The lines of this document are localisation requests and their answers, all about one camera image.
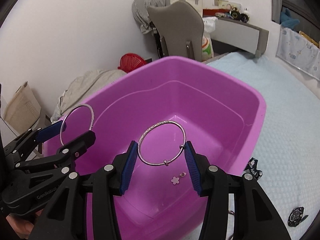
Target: light blue bedsheet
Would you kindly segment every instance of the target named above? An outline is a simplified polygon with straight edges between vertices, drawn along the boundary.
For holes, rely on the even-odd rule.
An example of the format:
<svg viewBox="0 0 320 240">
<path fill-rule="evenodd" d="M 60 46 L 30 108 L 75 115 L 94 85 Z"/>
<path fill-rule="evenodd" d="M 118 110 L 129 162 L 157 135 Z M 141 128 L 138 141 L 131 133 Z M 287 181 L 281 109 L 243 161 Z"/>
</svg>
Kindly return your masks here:
<svg viewBox="0 0 320 240">
<path fill-rule="evenodd" d="M 253 152 L 259 180 L 281 216 L 292 240 L 299 240 L 320 210 L 320 100 L 286 69 L 266 57 L 230 53 L 209 63 L 258 90 L 267 103 L 265 121 Z M 288 226 L 293 209 L 309 217 Z M 229 215 L 227 238 L 233 231 Z M 198 240 L 201 227 L 184 239 Z"/>
</svg>

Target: red mesh object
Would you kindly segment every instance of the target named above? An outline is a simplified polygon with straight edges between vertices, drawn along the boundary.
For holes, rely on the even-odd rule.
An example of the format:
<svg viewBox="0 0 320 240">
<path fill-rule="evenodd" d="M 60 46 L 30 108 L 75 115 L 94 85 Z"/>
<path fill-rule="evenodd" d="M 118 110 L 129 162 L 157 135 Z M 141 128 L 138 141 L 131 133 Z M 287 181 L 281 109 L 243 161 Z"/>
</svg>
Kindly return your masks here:
<svg viewBox="0 0 320 240">
<path fill-rule="evenodd" d="M 118 67 L 118 69 L 129 73 L 130 71 L 135 70 L 145 64 L 147 64 L 147 62 L 139 55 L 134 53 L 127 53 L 122 56 L 120 60 L 120 67 Z"/>
</svg>

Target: purple tub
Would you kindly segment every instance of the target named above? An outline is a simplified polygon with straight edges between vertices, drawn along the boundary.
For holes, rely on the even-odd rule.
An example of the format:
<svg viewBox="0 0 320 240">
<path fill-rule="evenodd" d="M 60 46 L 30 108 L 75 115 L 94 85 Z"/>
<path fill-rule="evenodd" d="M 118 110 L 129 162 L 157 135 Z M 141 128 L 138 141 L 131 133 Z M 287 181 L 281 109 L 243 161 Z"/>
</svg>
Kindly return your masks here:
<svg viewBox="0 0 320 240">
<path fill-rule="evenodd" d="M 87 98 L 95 113 L 95 144 L 76 161 L 81 175 L 93 173 L 138 141 L 151 125 L 163 120 L 180 123 L 197 153 L 225 172 L 241 175 L 259 137 L 266 104 L 247 84 L 202 63 L 166 57 L 135 70 Z M 79 108 L 67 120 L 64 142 L 88 129 L 90 111 Z M 153 163 L 170 160 L 183 135 L 167 124 L 151 131 L 141 146 Z M 45 145 L 48 155 L 61 146 L 59 137 Z M 179 177 L 173 185 L 171 179 Z M 123 240 L 178 240 L 204 217 L 207 198 L 193 190 L 183 155 L 168 167 L 147 166 L 138 158 L 129 189 L 115 197 Z M 88 239 L 93 240 L 92 199 L 88 197 Z"/>
</svg>

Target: gray chair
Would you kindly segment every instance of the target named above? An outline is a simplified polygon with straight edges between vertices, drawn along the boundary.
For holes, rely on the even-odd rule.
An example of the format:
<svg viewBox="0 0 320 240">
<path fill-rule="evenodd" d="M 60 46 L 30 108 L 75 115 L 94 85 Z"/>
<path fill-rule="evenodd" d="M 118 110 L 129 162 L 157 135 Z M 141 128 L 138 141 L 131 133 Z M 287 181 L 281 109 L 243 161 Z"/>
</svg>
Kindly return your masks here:
<svg viewBox="0 0 320 240">
<path fill-rule="evenodd" d="M 177 1 L 165 7 L 147 7 L 150 20 L 161 37 L 164 56 L 182 56 L 201 62 L 204 23 L 187 2 Z"/>
</svg>

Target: silver ring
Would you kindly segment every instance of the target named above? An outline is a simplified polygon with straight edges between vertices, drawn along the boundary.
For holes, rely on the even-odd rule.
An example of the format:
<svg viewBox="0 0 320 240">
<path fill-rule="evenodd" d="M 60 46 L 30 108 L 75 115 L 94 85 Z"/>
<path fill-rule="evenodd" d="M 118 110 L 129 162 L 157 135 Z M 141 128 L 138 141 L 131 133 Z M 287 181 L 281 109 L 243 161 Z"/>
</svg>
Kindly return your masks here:
<svg viewBox="0 0 320 240">
<path fill-rule="evenodd" d="M 70 115 L 74 110 L 76 110 L 76 109 L 78 109 L 79 107 L 82 107 L 82 106 L 85 106 L 85 107 L 89 108 L 90 111 L 91 111 L 91 124 L 90 124 L 90 128 L 89 128 L 89 131 L 91 131 L 91 129 L 92 129 L 92 127 L 93 127 L 93 121 L 94 121 L 94 112 L 93 112 L 92 107 L 89 106 L 88 104 L 81 104 L 81 105 L 76 106 L 75 108 L 73 108 L 73 109 L 66 115 L 66 117 L 63 119 L 62 125 L 61 125 L 61 127 L 60 127 L 60 142 L 61 142 L 62 146 L 64 146 L 64 143 L 63 143 L 63 141 L 62 141 L 62 130 L 63 130 L 63 126 L 64 126 L 64 124 L 65 124 L 65 122 L 66 122 L 66 119 L 69 117 L 69 115 Z"/>
<path fill-rule="evenodd" d="M 139 142 L 138 142 L 138 155 L 139 155 L 140 160 L 141 160 L 143 163 L 145 163 L 145 164 L 147 164 L 147 165 L 150 165 L 150 166 L 161 166 L 161 165 L 166 165 L 166 166 L 168 166 L 168 165 L 169 165 L 170 163 L 172 163 L 176 158 L 178 158 L 178 157 L 180 156 L 180 154 L 183 152 L 183 149 L 184 149 L 184 148 L 183 148 L 183 147 L 180 147 L 180 151 L 178 152 L 178 154 L 177 154 L 173 159 L 171 159 L 171 160 L 169 160 L 169 161 L 164 160 L 163 163 L 150 163 L 150 162 L 147 162 L 147 161 L 142 157 L 142 155 L 141 155 L 141 144 L 142 144 L 143 139 L 146 137 L 146 135 L 147 135 L 149 132 L 151 132 L 154 128 L 156 128 L 156 127 L 158 127 L 158 126 L 161 126 L 161 125 L 164 125 L 164 124 L 169 124 L 169 123 L 170 123 L 170 124 L 174 124 L 174 125 L 176 125 L 176 126 L 178 126 L 178 127 L 180 128 L 180 130 L 181 130 L 182 133 L 183 133 L 183 145 L 186 144 L 186 132 L 185 132 L 184 128 L 183 128 L 179 123 L 177 123 L 177 122 L 175 122 L 175 121 L 170 121 L 170 120 L 156 123 L 156 124 L 152 125 L 150 128 L 148 128 L 148 129 L 141 135 L 141 137 L 140 137 L 140 139 L 139 139 Z"/>
</svg>

